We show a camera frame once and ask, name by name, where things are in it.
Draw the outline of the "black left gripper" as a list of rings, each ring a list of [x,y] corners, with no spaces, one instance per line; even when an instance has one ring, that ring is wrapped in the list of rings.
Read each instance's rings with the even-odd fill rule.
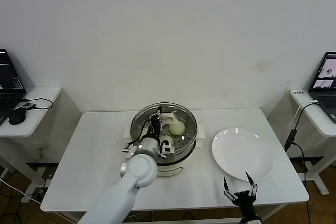
[[[154,135],[155,137],[160,137],[161,134],[161,118],[160,115],[162,114],[162,107],[159,106],[154,114],[150,116],[150,126],[149,126],[149,133]],[[177,119],[171,119],[168,121],[169,125],[177,124]]]

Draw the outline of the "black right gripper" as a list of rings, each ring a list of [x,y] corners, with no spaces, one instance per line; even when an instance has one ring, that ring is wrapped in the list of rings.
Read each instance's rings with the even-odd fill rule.
[[[240,208],[243,219],[255,219],[256,212],[253,203],[256,200],[258,184],[254,182],[252,177],[247,172],[245,172],[245,174],[250,184],[249,191],[240,191],[232,194],[229,190],[226,178],[224,177],[223,193],[230,201],[233,201],[233,204],[235,206],[238,206]]]

